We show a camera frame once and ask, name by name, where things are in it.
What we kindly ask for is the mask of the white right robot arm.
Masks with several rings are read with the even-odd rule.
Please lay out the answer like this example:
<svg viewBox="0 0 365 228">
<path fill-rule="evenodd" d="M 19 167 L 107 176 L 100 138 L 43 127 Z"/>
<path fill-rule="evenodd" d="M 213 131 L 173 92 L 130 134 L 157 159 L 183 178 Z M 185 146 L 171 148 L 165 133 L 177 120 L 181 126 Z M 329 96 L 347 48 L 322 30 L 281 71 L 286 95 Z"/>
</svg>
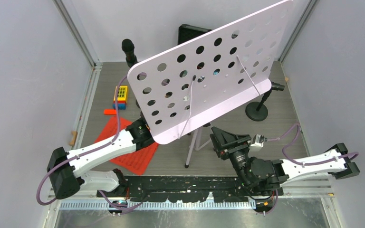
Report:
<svg viewBox="0 0 365 228">
<path fill-rule="evenodd" d="M 344 143 L 337 143 L 322 154 L 293 159 L 282 148 L 284 159 L 264 160 L 251 156 L 264 143 L 274 141 L 263 135 L 234 134 L 217 127 L 211 128 L 213 149 L 222 160 L 229 160 L 237 175 L 235 189 L 248 196 L 277 195 L 278 189 L 288 183 L 312 176 L 332 175 L 346 179 L 360 174 L 354 159 L 358 152 L 349 152 Z"/>
</svg>

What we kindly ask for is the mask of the red sheet music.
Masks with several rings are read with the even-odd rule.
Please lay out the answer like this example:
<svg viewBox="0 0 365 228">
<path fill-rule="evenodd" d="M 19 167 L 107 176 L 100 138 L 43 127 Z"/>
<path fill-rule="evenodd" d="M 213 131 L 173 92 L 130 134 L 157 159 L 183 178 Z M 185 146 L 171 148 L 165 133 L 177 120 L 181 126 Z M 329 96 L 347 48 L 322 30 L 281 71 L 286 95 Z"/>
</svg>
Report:
<svg viewBox="0 0 365 228">
<path fill-rule="evenodd" d="M 117 116 L 110 117 L 109 121 L 98 135 L 94 143 L 114 136 L 117 131 Z M 136 175 L 145 173 L 152 160 L 159 144 L 154 143 L 134 153 L 125 154 L 110 160 L 111 163 L 121 166 Z"/>
</svg>

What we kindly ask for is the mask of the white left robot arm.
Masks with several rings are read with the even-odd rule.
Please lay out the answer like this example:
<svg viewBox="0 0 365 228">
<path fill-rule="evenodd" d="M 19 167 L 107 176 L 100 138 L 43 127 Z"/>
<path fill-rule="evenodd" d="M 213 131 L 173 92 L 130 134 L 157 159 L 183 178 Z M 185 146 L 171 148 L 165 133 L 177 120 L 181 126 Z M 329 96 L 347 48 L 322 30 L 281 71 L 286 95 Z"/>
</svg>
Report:
<svg viewBox="0 0 365 228">
<path fill-rule="evenodd" d="M 136 152 L 154 143 L 144 118 L 132 122 L 116 137 L 110 136 L 90 146 L 65 151 L 55 149 L 47 173 L 56 199 L 66 199 L 80 190 L 110 192 L 116 197 L 126 193 L 127 184 L 121 171 L 93 171 L 113 158 Z"/>
</svg>

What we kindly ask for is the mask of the black microphone plain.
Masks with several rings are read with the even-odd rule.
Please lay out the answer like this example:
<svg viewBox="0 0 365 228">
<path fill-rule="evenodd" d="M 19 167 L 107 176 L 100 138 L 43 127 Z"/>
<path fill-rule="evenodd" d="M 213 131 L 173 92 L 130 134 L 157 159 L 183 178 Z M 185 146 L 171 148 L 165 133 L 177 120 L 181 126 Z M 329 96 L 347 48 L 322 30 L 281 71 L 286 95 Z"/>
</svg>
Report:
<svg viewBox="0 0 365 228">
<path fill-rule="evenodd" d="M 271 91 L 284 91 L 285 86 L 271 81 Z"/>
</svg>

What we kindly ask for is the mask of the lilac tripod music stand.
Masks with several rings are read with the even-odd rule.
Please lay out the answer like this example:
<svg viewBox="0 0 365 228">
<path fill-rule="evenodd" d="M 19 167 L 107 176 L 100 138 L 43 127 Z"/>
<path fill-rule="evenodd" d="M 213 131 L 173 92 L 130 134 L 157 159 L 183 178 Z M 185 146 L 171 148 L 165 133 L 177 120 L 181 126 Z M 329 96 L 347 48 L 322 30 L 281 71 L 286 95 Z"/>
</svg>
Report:
<svg viewBox="0 0 365 228">
<path fill-rule="evenodd" d="M 169 144 L 269 91 L 293 6 L 277 2 L 131 67 L 154 141 Z"/>
</svg>

